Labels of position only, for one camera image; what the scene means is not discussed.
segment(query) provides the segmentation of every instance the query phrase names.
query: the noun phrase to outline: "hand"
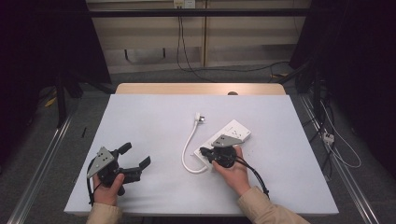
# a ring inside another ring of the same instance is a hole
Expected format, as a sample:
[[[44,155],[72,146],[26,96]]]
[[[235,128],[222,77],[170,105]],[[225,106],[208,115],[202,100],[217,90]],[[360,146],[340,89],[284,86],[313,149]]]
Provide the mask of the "hand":
[[[96,203],[104,203],[107,205],[117,206],[117,192],[122,186],[123,179],[125,178],[124,174],[118,174],[116,179],[114,179],[113,185],[110,188],[107,188],[103,185],[100,185],[100,179],[98,175],[93,176],[93,188],[96,191],[93,193],[93,198]]]
[[[240,146],[234,146],[236,155],[243,158],[242,148]],[[236,162],[230,168],[224,168],[220,166],[216,161],[212,161],[215,170],[221,174],[225,182],[233,189],[235,192],[242,196],[246,191],[250,189],[248,183],[248,169],[246,166]]]

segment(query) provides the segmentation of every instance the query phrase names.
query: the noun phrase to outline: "white table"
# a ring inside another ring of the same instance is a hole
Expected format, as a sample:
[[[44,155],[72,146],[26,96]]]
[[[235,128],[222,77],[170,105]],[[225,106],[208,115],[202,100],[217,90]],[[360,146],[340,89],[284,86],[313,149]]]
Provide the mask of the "white table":
[[[131,142],[133,148],[120,156],[120,166],[136,167],[147,156],[151,165],[143,171],[140,182],[124,185],[126,193],[119,198],[124,213],[148,217],[242,216],[235,203],[237,195],[219,174],[207,171],[193,175],[181,164],[195,112],[201,112],[206,122],[197,128],[187,150],[190,168],[202,167],[192,152],[236,119],[252,131],[242,145],[244,157],[262,176],[273,203],[301,215],[338,213],[288,95],[194,94],[112,95],[64,211],[88,215],[89,161],[101,146],[113,150]],[[249,181],[259,186],[252,173]]]

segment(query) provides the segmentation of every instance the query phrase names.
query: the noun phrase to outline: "person's left hand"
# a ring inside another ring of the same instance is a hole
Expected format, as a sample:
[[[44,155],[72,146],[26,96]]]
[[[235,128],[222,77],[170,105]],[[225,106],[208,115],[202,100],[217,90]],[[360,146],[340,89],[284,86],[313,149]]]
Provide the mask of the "person's left hand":
[[[104,203],[107,205],[117,206],[117,192],[122,186],[123,179],[125,178],[124,174],[118,174],[116,179],[114,179],[113,185],[110,188],[100,185],[100,179],[98,175],[93,176],[93,188],[96,191],[93,193],[93,198],[96,203]]]

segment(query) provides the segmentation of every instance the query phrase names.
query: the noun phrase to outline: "sleeve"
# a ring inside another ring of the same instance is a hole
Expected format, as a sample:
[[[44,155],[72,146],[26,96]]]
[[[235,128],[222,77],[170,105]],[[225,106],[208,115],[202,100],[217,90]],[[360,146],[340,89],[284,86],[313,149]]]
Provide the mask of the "sleeve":
[[[87,224],[115,224],[122,217],[122,210],[116,206],[94,203]]]
[[[238,200],[238,205],[248,219],[254,224],[305,224],[302,217],[280,205],[272,204],[268,197],[257,187],[245,192]]]

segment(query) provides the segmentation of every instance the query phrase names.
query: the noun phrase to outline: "metal rail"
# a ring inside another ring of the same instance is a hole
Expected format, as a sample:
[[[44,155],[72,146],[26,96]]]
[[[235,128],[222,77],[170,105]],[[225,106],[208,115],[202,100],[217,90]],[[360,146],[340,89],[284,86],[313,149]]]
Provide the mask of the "metal rail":
[[[308,15],[330,15],[334,10],[327,8],[194,8],[194,9],[112,9],[112,10],[53,10],[38,9],[40,16],[89,16],[111,17],[305,17]]]
[[[308,114],[309,118],[313,120],[315,129],[318,131],[319,125],[317,120],[315,119],[315,114],[311,109],[313,108],[311,101],[307,96],[303,97],[302,95],[301,95],[301,101],[303,102],[303,105],[305,107],[306,113]],[[328,145],[325,146],[327,152],[330,152],[330,147]],[[339,154],[338,149],[336,147],[334,148],[334,152],[336,152],[338,156],[340,156],[341,158],[341,155]],[[349,172],[348,167],[345,164],[343,164],[341,161],[339,161],[333,154],[332,154],[332,161],[338,173],[340,174],[341,179],[343,180],[344,185],[346,186],[346,189],[349,192],[349,195],[351,196],[357,209],[361,213],[361,217],[363,218],[364,222],[367,224],[380,223],[375,215],[372,206],[370,205],[370,202],[368,201],[363,191],[359,187],[352,173]]]
[[[35,201],[35,197],[39,192],[41,185],[47,176],[47,173],[50,169],[53,159],[56,156],[56,152],[60,147],[62,140],[67,132],[67,129],[70,125],[71,118],[75,114],[78,108],[78,102],[72,102],[70,106],[69,115],[64,121],[64,124],[56,130],[55,135],[52,137],[52,140],[47,148],[46,153],[44,154],[43,158],[41,159],[40,164],[35,170],[35,174],[30,179],[30,182],[23,192],[20,200],[18,201],[14,211],[11,214],[7,224],[22,224],[24,223],[30,208]]]

